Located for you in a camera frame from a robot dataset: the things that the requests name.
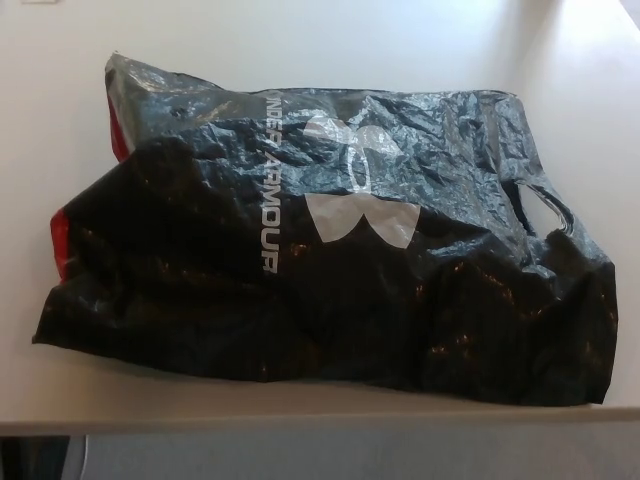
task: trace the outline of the black plastic bag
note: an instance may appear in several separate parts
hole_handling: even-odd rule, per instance
[[[128,158],[54,217],[63,282],[34,342],[199,376],[603,401],[614,267],[515,96],[237,93],[118,55],[107,87]],[[519,186],[564,227],[536,236]]]

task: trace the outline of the floor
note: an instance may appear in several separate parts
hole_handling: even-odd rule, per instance
[[[620,0],[620,3],[627,9],[633,21],[640,28],[640,0]]]

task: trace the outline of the white table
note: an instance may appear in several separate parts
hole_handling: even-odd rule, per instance
[[[220,382],[32,346],[58,281],[49,219],[115,164],[102,73],[113,50],[238,90],[521,95],[549,177],[617,265],[607,405],[517,409],[351,385]],[[615,0],[0,0],[0,59],[0,434],[640,418],[640,32]]]

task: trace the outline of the under armour logo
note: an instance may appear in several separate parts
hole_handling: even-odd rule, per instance
[[[347,169],[353,194],[305,194],[311,218],[322,241],[327,243],[343,238],[364,215],[385,242],[394,247],[407,248],[418,224],[420,207],[411,203],[380,200],[371,195],[371,171],[365,149],[391,158],[400,155],[400,148],[389,134],[376,126],[361,127],[354,133],[344,122],[327,117],[313,117],[307,122],[304,134],[349,146]],[[364,185],[358,182],[353,171],[353,164],[358,159],[364,167]]]

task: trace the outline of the red lining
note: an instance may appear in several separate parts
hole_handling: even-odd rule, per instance
[[[123,162],[129,158],[129,149],[127,148],[127,143],[124,140],[122,127],[120,126],[120,123],[118,123],[118,117],[115,109],[113,108],[113,103],[111,103],[110,98],[108,98],[108,101],[109,116],[111,117],[111,148],[113,149],[113,153],[118,159],[118,162]]]
[[[60,209],[51,219],[51,239],[53,256],[56,260],[60,279],[67,279],[67,261],[69,260],[69,219]]]

